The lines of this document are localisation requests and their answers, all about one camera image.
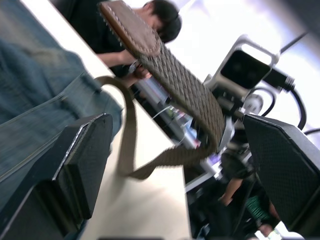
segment denim leg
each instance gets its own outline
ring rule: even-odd
[[[0,211],[65,126],[122,109],[18,0],[0,1]]]

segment table surface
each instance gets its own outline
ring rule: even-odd
[[[48,0],[21,1],[63,48],[81,57],[85,68],[94,78],[112,75]],[[122,94],[116,88],[104,86],[103,89],[120,105],[124,105]],[[173,143],[138,103],[136,113],[138,167],[151,161]],[[118,177],[115,167],[122,131],[112,143],[112,154],[106,164],[93,217],[81,239],[162,237],[177,240],[190,237],[182,167],[156,169],[144,181]]]

